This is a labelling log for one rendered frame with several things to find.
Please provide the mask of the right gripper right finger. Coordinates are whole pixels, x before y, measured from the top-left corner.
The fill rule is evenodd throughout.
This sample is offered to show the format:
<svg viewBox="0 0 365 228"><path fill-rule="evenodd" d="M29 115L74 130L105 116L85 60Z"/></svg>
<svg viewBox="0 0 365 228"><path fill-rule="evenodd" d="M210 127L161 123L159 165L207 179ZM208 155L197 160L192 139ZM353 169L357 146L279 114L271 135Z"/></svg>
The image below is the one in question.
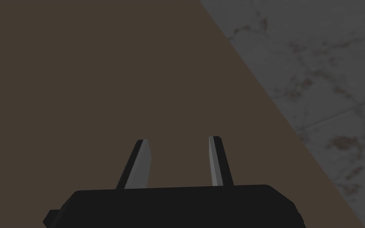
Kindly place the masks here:
<svg viewBox="0 0 365 228"><path fill-rule="evenodd" d="M222 139L209 137L209 160L213 186L233 186L234 182L228 165Z"/></svg>

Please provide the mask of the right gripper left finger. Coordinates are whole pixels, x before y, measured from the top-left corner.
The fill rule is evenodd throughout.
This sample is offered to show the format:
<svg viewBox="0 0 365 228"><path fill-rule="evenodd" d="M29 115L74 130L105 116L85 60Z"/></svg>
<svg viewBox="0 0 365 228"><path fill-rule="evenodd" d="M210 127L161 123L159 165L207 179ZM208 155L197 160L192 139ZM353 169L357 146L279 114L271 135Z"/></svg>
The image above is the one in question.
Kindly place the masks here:
<svg viewBox="0 0 365 228"><path fill-rule="evenodd" d="M116 189L147 188L150 165L151 152L148 140L137 140Z"/></svg>

